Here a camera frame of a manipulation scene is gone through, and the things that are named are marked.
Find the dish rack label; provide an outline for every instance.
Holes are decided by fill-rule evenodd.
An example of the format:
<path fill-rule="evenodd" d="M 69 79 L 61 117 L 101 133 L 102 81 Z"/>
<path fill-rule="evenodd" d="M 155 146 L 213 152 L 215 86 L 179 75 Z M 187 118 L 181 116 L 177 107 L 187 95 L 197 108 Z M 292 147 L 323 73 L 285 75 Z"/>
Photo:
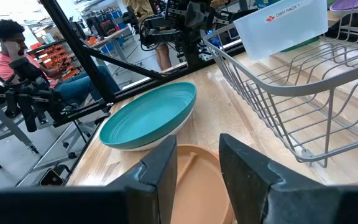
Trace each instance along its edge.
<path fill-rule="evenodd" d="M 283 16 L 288 15 L 289 13 L 295 12 L 296 10 L 307 6 L 311 2 L 312 2 L 312 0 L 304 0 L 304 1 L 300 1 L 300 2 L 298 2 L 296 4 L 293 4 L 290 7 L 287 7 L 285 9 L 281 10 L 281 11 L 276 12 L 274 15 L 268 16 L 268 18 L 266 18 L 265 23 L 273 22 L 278 18 L 281 18 Z"/>

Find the teal bowl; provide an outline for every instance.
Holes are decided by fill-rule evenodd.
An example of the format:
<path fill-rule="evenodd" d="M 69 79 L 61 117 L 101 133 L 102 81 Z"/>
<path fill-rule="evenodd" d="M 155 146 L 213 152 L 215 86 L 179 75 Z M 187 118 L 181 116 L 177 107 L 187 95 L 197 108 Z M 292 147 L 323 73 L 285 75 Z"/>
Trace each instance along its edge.
<path fill-rule="evenodd" d="M 182 82 L 162 86 L 128 103 L 102 127 L 100 141 L 117 149 L 133 149 L 175 129 L 190 114 L 196 87 Z"/>

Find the floor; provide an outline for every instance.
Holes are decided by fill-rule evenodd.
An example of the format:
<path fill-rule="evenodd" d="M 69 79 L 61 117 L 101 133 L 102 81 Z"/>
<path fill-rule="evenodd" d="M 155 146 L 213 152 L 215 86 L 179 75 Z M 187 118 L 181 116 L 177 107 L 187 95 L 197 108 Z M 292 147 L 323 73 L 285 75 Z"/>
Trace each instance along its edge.
<path fill-rule="evenodd" d="M 135 36 L 133 40 L 128 40 L 127 44 L 123 46 L 123 51 L 130 63 L 138 64 L 149 70 L 160 71 L 157 65 L 157 59 L 154 51 L 144 52 L 140 48 L 138 37 Z M 172 65 L 179 63 L 177 53 L 170 49 L 170 58 Z M 136 82 L 144 78 L 142 75 L 135 74 L 128 70 L 119 69 L 110 63 L 107 63 L 109 71 L 113 74 L 113 78 L 120 87 Z M 97 112 L 87 117 L 82 118 L 82 121 L 91 121 L 100 116 L 102 112 Z M 21 143 L 16 137 L 11 136 L 0 141 L 0 164 L 3 169 L 0 169 L 0 189 L 5 187 L 13 187 L 15 185 L 27 186 L 31 185 L 33 181 L 43 174 L 54 161 L 64 159 L 63 164 L 66 164 L 69 169 L 73 166 L 76 159 L 67 159 L 65 148 L 62 145 L 61 138 L 75 128 L 74 125 L 65 124 L 58 128 L 48 127 L 38 130 L 34 133 L 28 133 L 24 123 L 19 125 L 21 130 L 27 134 L 41 154 L 46 155 L 40 160 L 40 157 L 32 154 L 26 146 Z M 73 151 L 80 152 L 85 145 L 80 138 L 73 147 Z M 31 168 L 35 167 L 37 171 L 29 173 Z"/>

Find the plate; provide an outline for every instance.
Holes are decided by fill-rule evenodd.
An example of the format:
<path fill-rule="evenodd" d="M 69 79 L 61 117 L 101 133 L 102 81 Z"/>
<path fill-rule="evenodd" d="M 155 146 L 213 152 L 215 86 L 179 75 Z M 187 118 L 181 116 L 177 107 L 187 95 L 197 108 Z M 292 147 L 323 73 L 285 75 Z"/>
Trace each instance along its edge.
<path fill-rule="evenodd" d="M 358 0 L 349 1 L 349 0 L 338 0 L 330 8 L 333 13 L 338 15 L 346 15 L 350 12 L 358 13 Z"/>
<path fill-rule="evenodd" d="M 219 159 L 194 145 L 178 145 L 171 224 L 230 224 L 234 218 Z"/>
<path fill-rule="evenodd" d="M 134 149 L 117 149 L 117 150 L 122 150 L 122 151 L 126 151 L 126 152 L 138 152 L 138 151 L 145 151 L 145 150 L 149 150 L 149 149 L 153 149 L 153 148 L 157 147 L 168 136 L 178 134 L 178 132 L 184 127 L 186 121 L 189 119 L 192 112 L 193 112 L 193 110 L 190 111 L 190 114 L 185 118 L 185 120 L 181 124 L 179 124 L 179 126 L 177 126 L 174 130 L 172 130 L 168 134 L 162 136 L 161 138 L 155 140 L 154 142 L 148 143 L 144 146 L 136 147 Z"/>
<path fill-rule="evenodd" d="M 128 103 L 102 127 L 99 140 L 116 149 L 133 149 L 166 135 L 190 114 L 196 87 L 181 82 L 162 86 Z"/>

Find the pink shirt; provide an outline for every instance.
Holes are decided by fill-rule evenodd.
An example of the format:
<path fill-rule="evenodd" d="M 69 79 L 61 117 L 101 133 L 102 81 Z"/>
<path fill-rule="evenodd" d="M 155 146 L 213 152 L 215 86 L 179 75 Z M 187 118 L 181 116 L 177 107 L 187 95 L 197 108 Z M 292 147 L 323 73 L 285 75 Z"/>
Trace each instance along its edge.
<path fill-rule="evenodd" d="M 25 57 L 29 60 L 31 64 L 33 64 L 35 67 L 40 68 L 40 64 L 36 62 L 30 55 L 24 53 Z M 9 63 L 11 63 L 12 60 L 10 57 L 5 56 L 0 53 L 0 77 L 3 80 L 7 80 L 9 77 L 11 77 L 14 73 L 13 69 L 10 68 Z M 52 78 L 48 78 L 49 84 L 51 88 L 55 88 L 55 85 L 58 83 L 57 80 L 54 80 Z"/>

